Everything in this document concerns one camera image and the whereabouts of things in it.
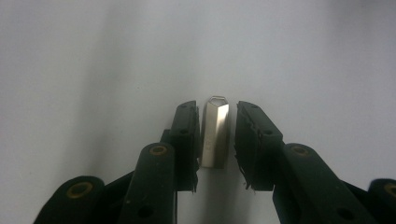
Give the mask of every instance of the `white background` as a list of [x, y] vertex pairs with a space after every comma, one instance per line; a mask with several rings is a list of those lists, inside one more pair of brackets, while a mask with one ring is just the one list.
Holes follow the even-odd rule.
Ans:
[[[0, 223], [32, 223], [70, 178], [129, 173], [177, 105], [212, 95], [232, 133], [248, 101], [345, 181], [396, 179], [395, 59], [392, 0], [0, 1]], [[232, 145], [178, 223], [278, 223]]]

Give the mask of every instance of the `reflective metal surface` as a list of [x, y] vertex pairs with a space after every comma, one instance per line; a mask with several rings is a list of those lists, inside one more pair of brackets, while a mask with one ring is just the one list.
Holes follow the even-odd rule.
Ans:
[[213, 96], [206, 104], [203, 120], [202, 167], [222, 169], [228, 152], [229, 105], [222, 96]]

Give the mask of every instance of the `screw hole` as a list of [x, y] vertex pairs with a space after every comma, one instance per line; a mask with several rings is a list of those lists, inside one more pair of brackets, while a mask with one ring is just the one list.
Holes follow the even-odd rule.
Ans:
[[338, 208], [337, 209], [338, 216], [345, 220], [353, 220], [355, 216], [353, 216], [353, 213], [345, 208]]
[[392, 183], [388, 183], [387, 185], [385, 185], [385, 191], [392, 195], [393, 197], [396, 197], [396, 185], [392, 184]]
[[300, 156], [306, 156], [309, 154], [309, 151], [303, 147], [292, 147], [291, 150], [293, 150], [295, 153], [299, 154]]
[[145, 205], [145, 206], [141, 207], [139, 209], [139, 211], [137, 212], [139, 217], [151, 217], [153, 213], [154, 213], [154, 210], [149, 205]]
[[87, 195], [88, 193], [90, 193], [92, 189], [93, 189], [92, 183], [81, 182], [81, 183], [77, 183], [77, 184], [73, 185], [72, 187], [70, 187], [67, 190], [66, 195], [67, 195], [67, 197], [69, 197], [71, 199], [78, 199], [78, 198], [82, 198], [85, 195]]
[[149, 150], [149, 153], [151, 153], [151, 155], [154, 155], [154, 156], [161, 156], [162, 154], [165, 154], [166, 151], [167, 151], [166, 147], [155, 146]]

